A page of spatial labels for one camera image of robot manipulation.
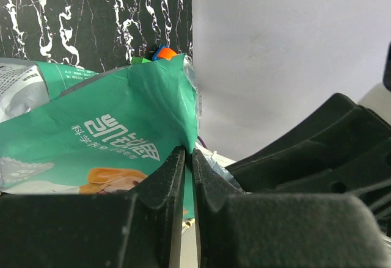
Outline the teal dog food bag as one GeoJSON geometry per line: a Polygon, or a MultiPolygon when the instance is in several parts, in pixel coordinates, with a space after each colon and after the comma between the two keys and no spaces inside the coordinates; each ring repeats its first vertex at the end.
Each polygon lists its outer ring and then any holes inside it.
{"type": "Polygon", "coordinates": [[[1,191],[110,194],[194,151],[199,101],[190,58],[140,63],[79,83],[1,123],[1,191]]]}

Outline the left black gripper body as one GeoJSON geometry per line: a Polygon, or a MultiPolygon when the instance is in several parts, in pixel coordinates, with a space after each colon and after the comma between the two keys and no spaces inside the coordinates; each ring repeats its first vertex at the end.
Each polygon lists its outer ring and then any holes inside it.
{"type": "Polygon", "coordinates": [[[228,170],[247,192],[349,193],[390,217],[390,125],[341,93],[228,170]]]}

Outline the orange blue toy car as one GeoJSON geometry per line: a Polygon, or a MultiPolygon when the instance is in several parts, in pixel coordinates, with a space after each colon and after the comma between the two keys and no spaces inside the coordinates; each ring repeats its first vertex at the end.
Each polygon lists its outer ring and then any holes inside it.
{"type": "Polygon", "coordinates": [[[161,45],[154,53],[152,61],[157,61],[161,59],[172,60],[172,58],[177,55],[178,54],[174,50],[170,49],[168,46],[161,45]]]}

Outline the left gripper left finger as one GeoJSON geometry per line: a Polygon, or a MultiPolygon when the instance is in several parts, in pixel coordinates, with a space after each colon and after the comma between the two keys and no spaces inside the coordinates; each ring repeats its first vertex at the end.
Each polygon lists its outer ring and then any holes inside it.
{"type": "Polygon", "coordinates": [[[2,267],[178,267],[183,147],[114,195],[2,195],[2,267]]]}

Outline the green blue toy car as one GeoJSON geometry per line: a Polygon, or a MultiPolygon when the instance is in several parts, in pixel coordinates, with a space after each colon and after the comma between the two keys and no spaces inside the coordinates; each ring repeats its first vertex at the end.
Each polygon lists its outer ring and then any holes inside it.
{"type": "Polygon", "coordinates": [[[149,63],[149,62],[151,62],[151,60],[146,59],[144,57],[133,57],[132,61],[131,61],[131,64],[132,65],[138,65],[138,64],[149,63]]]}

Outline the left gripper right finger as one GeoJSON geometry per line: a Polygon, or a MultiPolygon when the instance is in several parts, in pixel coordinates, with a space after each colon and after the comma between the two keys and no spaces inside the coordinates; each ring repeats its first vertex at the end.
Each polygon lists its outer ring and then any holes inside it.
{"type": "Polygon", "coordinates": [[[200,267],[389,267],[370,210],[336,194],[246,194],[191,156],[200,267]]]}

